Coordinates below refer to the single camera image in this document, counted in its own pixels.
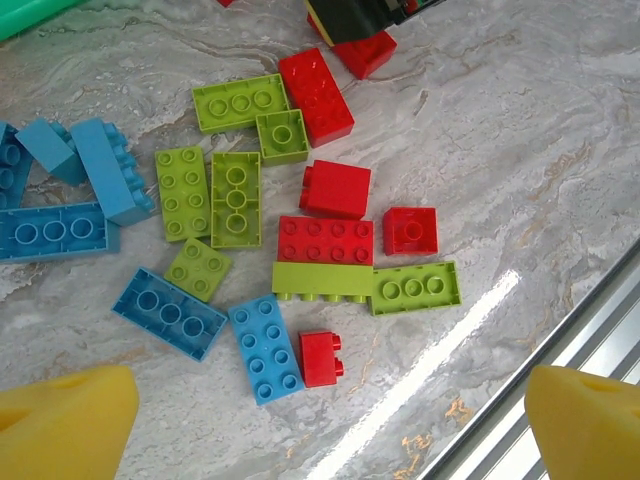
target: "gray marble surface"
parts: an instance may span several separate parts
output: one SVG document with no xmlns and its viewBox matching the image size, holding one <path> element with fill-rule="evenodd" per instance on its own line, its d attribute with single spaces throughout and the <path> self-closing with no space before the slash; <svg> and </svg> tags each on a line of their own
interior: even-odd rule
<svg viewBox="0 0 640 480">
<path fill-rule="evenodd" d="M 392 28 L 398 52 L 367 81 L 322 47 L 300 0 L 93 0 L 0 45 L 0 118 L 116 122 L 150 185 L 157 149 L 257 146 L 251 130 L 202 135 L 192 87 L 320 46 L 356 126 L 311 158 L 373 169 L 377 226 L 390 205 L 436 206 L 439 255 L 387 258 L 379 241 L 376 264 L 455 260 L 464 296 L 382 318 L 283 303 L 291 334 L 342 336 L 346 375 L 258 408 L 230 329 L 197 364 L 110 313 L 138 265 L 163 272 L 180 248 L 156 215 L 123 230 L 119 255 L 0 266 L 0 388 L 131 365 L 141 404 L 119 480 L 415 478 L 638 234 L 639 8 L 449 0 Z M 216 305 L 269 292 L 303 169 L 265 170 L 264 247 L 231 253 Z M 91 198 L 34 167 L 25 204 Z"/>
</svg>

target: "light blue lego brick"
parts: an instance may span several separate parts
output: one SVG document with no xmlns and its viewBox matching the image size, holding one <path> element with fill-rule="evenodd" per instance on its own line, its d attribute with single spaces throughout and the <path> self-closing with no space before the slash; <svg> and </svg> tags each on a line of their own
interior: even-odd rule
<svg viewBox="0 0 640 480">
<path fill-rule="evenodd" d="M 71 127 L 71 138 L 105 216 L 122 227 L 149 218 L 153 200 L 116 126 L 92 118 Z"/>
<path fill-rule="evenodd" d="M 31 154 L 16 140 L 17 132 L 0 122 L 0 210 L 20 206 L 33 163 Z"/>
<path fill-rule="evenodd" d="M 233 307 L 229 318 L 258 405 L 304 388 L 275 295 Z"/>
<path fill-rule="evenodd" d="M 139 268 L 111 309 L 201 362 L 227 323 L 202 303 L 145 268 Z"/>
<path fill-rule="evenodd" d="M 74 187 L 87 179 L 71 135 L 58 122 L 38 118 L 18 132 L 16 139 L 54 177 Z"/>
<path fill-rule="evenodd" d="M 120 228 L 98 202 L 0 211 L 0 263 L 64 260 L 120 251 Z"/>
</svg>

